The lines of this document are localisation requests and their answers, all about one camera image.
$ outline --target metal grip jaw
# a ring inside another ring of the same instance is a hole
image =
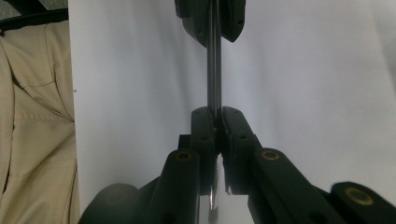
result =
[[[221,36],[234,42],[245,24],[246,0],[220,0]],[[177,16],[184,29],[201,45],[207,47],[209,38],[209,0],[175,0]]]
[[[252,155],[261,148],[260,142],[241,111],[224,106],[222,121],[227,138],[227,147],[221,152],[226,188],[232,194],[248,194],[253,179]]]

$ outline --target khaki fabric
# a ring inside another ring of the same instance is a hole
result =
[[[0,37],[0,223],[77,223],[68,22]]]

